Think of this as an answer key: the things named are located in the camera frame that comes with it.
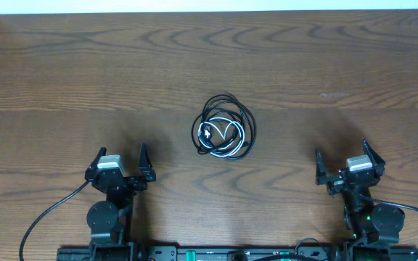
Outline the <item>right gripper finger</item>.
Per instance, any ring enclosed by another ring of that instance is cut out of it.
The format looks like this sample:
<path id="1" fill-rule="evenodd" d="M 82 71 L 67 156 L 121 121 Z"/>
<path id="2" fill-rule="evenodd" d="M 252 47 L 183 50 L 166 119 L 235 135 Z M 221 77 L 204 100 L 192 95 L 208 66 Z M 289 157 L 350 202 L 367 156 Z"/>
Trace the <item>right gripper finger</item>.
<path id="1" fill-rule="evenodd" d="M 325 168 L 322 155 L 319 150 L 315 151 L 316 155 L 316 177 L 317 178 L 326 178 L 327 170 Z"/>
<path id="2" fill-rule="evenodd" d="M 362 138 L 361 140 L 362 149 L 366 156 L 369 157 L 372 165 L 374 167 L 384 167 L 385 161 L 381 156 L 376 153 L 375 150 L 369 145 L 368 141 L 365 138 Z"/>

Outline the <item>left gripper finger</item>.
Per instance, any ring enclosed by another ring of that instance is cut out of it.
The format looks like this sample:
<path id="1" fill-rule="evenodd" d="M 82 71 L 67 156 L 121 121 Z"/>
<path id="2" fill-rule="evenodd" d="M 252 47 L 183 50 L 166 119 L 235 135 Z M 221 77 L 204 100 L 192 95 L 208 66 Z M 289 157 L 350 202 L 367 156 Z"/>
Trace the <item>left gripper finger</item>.
<path id="1" fill-rule="evenodd" d="M 147 146 L 145 143 L 140 144 L 138 168 L 143 173 L 151 173 L 153 170 L 152 163 L 148 157 Z"/>
<path id="2" fill-rule="evenodd" d="M 105 156 L 107 152 L 107 149 L 105 147 L 101 147 L 96 155 L 96 157 L 94 158 L 93 162 L 89 165 L 89 169 L 90 170 L 96 170 L 97 169 L 97 164 L 99 162 L 99 160 L 101 159 L 101 157 Z"/>

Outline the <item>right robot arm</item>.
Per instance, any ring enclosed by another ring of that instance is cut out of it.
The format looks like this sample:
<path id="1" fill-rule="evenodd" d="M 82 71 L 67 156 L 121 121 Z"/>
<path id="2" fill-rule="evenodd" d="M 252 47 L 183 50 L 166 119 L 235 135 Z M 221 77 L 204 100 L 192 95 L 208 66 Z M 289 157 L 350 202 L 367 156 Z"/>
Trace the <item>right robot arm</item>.
<path id="1" fill-rule="evenodd" d="M 316 151 L 316 185 L 325 185 L 330 196 L 344 201 L 345 227 L 353 238 L 334 246 L 331 260 L 390 260 L 391 247 L 399 242 L 405 213 L 399 207 L 376 203 L 369 188 L 380 182 L 386 162 L 361 141 L 364 153 L 346 160 L 337 175 L 328 175 L 320 151 Z"/>

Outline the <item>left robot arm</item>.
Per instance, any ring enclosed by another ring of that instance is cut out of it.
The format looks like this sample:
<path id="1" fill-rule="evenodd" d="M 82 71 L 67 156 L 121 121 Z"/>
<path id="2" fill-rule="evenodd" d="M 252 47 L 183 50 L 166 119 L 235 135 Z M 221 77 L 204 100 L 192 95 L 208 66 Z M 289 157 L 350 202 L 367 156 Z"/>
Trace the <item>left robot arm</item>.
<path id="1" fill-rule="evenodd" d="M 147 260 L 147 248 L 132 242 L 131 219 L 134 197 L 156 181 L 155 170 L 142 143 L 139 150 L 139 174 L 124 176 L 125 167 L 118 154 L 108 155 L 102 147 L 85 172 L 85 179 L 106 195 L 91 206 L 86 222 L 91 229 L 90 260 Z"/>

